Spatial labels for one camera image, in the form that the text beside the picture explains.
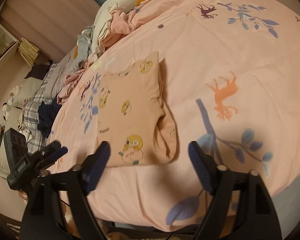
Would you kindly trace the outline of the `stack of books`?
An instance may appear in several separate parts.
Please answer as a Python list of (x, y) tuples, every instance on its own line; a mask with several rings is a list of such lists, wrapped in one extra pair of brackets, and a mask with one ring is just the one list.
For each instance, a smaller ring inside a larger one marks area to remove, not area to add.
[(19, 44), (18, 44), (18, 52), (21, 55), (21, 57), (24, 59), (24, 61), (31, 67), (35, 60), (37, 59), (40, 49), (29, 42), (25, 38), (21, 38)]

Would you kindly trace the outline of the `grey plaid bed sheet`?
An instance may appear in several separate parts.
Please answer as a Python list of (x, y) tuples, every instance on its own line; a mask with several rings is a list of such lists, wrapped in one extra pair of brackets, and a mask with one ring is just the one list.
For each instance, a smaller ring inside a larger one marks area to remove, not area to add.
[(79, 48), (75, 46), (59, 63), (51, 64), (34, 96), (25, 101), (21, 128), (29, 133), (27, 147), (30, 153), (41, 150), (47, 142), (46, 137), (37, 128), (39, 106), (42, 103), (50, 104), (64, 87), (67, 76), (75, 74), (82, 67), (84, 61), (79, 58)]

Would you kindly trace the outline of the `pink cartoon print garment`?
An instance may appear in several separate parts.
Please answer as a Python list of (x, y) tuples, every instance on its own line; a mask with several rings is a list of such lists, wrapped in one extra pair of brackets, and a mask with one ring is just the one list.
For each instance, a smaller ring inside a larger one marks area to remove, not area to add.
[(162, 98), (159, 53), (105, 72), (98, 94), (99, 142), (110, 144), (108, 167), (166, 164), (177, 152), (176, 124)]

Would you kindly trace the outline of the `grey white plush duck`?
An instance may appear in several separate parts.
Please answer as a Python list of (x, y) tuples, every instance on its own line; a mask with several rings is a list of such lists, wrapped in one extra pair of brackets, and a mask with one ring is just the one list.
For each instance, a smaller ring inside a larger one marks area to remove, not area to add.
[(94, 26), (87, 26), (80, 34), (77, 35), (77, 43), (73, 55), (72, 67), (77, 71), (80, 69), (80, 64), (85, 62), (91, 53), (93, 42)]

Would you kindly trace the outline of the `cream white folded blanket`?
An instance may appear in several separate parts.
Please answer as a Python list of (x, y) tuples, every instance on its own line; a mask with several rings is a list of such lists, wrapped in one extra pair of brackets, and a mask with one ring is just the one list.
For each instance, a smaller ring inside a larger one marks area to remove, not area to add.
[(92, 53), (100, 57), (108, 48), (132, 32), (128, 14), (139, 0), (106, 0), (94, 21)]

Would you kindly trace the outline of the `dark navy garment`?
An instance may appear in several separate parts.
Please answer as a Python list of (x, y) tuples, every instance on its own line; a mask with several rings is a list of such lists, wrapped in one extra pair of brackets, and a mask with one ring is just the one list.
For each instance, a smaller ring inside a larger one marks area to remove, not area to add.
[(51, 103), (45, 104), (43, 101), (38, 108), (39, 123), (37, 129), (42, 133), (43, 137), (48, 138), (56, 116), (61, 109), (61, 105), (57, 102), (55, 97)]

